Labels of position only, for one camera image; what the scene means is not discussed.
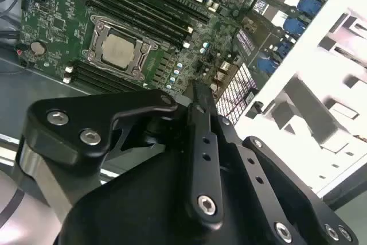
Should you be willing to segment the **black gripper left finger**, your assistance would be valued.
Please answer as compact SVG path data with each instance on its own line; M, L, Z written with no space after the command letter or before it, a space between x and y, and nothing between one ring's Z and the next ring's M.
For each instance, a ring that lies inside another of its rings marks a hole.
M93 178L104 161L134 148L164 145L165 151L183 149L193 113L210 115L203 105L204 85L192 84L188 106L161 90L37 101L27 110L17 162L25 174L40 182L45 173L37 174L28 163L39 158L55 179L66 182L63 192L71 192L79 202L100 188ZM73 207L69 200L66 210L56 211L65 219Z

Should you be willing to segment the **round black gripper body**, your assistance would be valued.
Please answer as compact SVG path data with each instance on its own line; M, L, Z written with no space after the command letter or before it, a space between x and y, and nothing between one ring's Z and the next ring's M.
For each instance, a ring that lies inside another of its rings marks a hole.
M193 113L183 144L84 196L58 243L251 244L210 115Z

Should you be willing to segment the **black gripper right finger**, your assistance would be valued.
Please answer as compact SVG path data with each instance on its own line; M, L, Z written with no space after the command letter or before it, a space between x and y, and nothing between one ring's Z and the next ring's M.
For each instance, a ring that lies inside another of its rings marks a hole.
M358 244L352 229L262 140L241 140L219 115L212 90L203 86L203 105L218 135L220 158L233 171L237 214L251 244Z

